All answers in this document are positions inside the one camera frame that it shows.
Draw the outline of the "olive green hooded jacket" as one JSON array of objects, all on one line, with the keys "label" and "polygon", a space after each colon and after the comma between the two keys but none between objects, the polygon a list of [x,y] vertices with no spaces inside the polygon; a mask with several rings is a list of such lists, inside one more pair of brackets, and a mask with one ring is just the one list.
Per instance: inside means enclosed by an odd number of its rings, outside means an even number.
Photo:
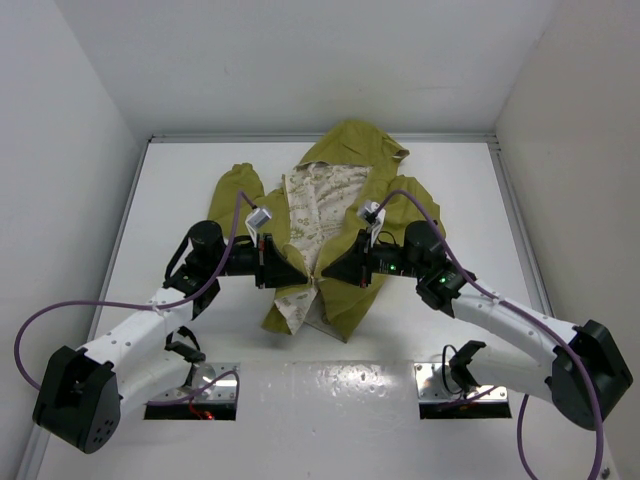
[{"label": "olive green hooded jacket", "polygon": [[295,334],[303,324],[347,341],[371,308],[384,285],[383,275],[361,288],[324,279],[321,272],[353,245],[365,226],[357,211],[365,201],[385,201],[383,232],[402,240],[413,221],[430,216],[442,222],[440,207],[414,177],[398,172],[409,152],[371,123],[345,120],[333,127],[282,174],[278,188],[266,192],[249,163],[234,165],[218,181],[209,207],[209,219],[225,234],[244,235],[244,225],[233,226],[249,213],[237,209],[236,195],[244,192],[273,217],[266,230],[277,249],[296,268],[307,273],[305,285],[277,289],[263,329]]}]

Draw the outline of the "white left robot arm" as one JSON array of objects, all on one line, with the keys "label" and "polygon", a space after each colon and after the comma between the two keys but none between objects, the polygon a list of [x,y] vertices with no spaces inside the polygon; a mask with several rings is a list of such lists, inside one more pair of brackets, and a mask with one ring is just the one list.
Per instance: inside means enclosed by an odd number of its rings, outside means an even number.
[{"label": "white left robot arm", "polygon": [[124,321],[50,357],[36,399],[36,425],[91,454],[114,434],[122,417],[158,395],[193,384],[206,355],[175,333],[203,313],[220,291],[219,276],[251,276],[259,288],[306,284],[268,234],[226,241],[220,225],[200,221],[171,258],[162,286]]}]

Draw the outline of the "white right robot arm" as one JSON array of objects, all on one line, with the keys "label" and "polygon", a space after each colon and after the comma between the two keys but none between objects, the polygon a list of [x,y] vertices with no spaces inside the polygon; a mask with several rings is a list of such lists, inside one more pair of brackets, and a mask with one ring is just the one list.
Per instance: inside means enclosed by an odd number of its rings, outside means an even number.
[{"label": "white right robot arm", "polygon": [[514,347],[509,353],[485,341],[466,342],[436,370],[441,385],[454,391],[503,386],[545,400],[575,425],[592,430],[594,415],[607,417],[633,383],[604,325],[561,321],[499,300],[486,286],[474,287],[474,274],[454,266],[426,221],[411,223],[400,245],[376,244],[370,231],[359,231],[354,244],[322,274],[362,288],[375,274],[414,278],[417,294],[431,309]]}]

